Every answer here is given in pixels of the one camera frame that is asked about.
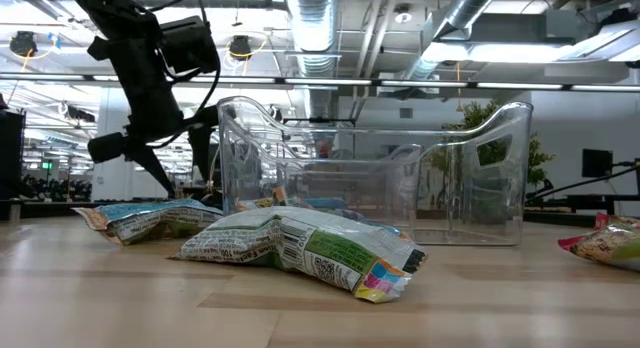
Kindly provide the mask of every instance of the black robotic arm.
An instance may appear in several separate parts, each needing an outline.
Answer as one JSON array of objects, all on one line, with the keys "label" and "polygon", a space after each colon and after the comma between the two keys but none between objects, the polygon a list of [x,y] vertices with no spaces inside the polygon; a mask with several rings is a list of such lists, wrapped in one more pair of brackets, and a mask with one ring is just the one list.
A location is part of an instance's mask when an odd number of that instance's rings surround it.
[{"label": "black robotic arm", "polygon": [[[127,134],[92,139],[89,154],[95,163],[124,154],[125,159],[151,173],[173,197],[173,187],[153,153],[155,147],[147,143],[169,136],[173,140],[188,130],[194,161],[203,177],[209,172],[209,139],[218,118],[215,107],[205,105],[220,77],[220,59],[204,9],[202,19],[194,16],[161,25],[153,11],[170,4],[148,9],[134,0],[75,1],[106,38],[96,37],[88,53],[98,61],[111,61],[131,108]],[[213,71],[216,78],[205,101],[194,117],[184,119],[171,87]]]}]

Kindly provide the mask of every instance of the computer monitor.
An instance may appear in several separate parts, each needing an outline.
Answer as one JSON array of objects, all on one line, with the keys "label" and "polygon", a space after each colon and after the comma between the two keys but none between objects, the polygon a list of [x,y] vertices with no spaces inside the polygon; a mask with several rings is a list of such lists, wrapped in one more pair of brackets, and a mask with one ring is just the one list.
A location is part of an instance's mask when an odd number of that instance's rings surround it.
[{"label": "computer monitor", "polygon": [[582,177],[599,178],[611,174],[613,152],[597,149],[582,150]]}]

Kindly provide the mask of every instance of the wooden surface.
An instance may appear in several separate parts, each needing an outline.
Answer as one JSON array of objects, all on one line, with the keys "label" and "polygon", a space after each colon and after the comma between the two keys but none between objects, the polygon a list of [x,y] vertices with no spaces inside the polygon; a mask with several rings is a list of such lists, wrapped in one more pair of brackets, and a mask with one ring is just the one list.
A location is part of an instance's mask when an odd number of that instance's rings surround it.
[{"label": "wooden surface", "polygon": [[268,268],[164,259],[80,218],[0,224],[2,347],[638,347],[640,274],[581,260],[529,224],[519,248],[427,247],[403,296],[372,305]]}]

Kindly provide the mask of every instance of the transparent plastic container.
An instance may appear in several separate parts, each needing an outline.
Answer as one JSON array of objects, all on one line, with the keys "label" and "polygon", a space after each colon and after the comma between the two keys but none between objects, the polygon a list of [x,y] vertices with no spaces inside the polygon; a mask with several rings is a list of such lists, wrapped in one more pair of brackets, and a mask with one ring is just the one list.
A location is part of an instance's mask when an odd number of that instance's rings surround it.
[{"label": "transparent plastic container", "polygon": [[218,103],[225,213],[273,197],[336,198],[419,244],[517,245],[533,107],[464,131],[284,125],[257,102]]}]

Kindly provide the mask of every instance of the silver ductwork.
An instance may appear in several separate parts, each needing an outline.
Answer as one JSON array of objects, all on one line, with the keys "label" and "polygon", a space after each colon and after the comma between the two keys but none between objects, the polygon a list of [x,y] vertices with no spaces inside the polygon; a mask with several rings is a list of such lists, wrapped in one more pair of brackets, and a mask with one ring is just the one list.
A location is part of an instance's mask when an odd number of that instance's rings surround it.
[{"label": "silver ductwork", "polygon": [[[291,34],[297,50],[326,52],[336,45],[338,0],[286,0],[291,13]],[[305,78],[331,78],[336,74],[336,58],[299,56],[298,69]],[[338,91],[307,89],[304,93],[307,117],[338,117]]]},{"label": "silver ductwork", "polygon": [[[441,18],[430,17],[428,22],[429,31],[427,36],[423,36],[423,42],[427,47],[435,38],[455,31],[467,30],[466,36],[473,23],[480,17],[482,12],[491,4],[493,0],[451,0],[451,3],[445,8],[444,15]],[[404,74],[404,79],[426,80],[431,73],[438,67],[440,61],[430,59],[429,55],[422,54],[416,60],[410,69]]]}]

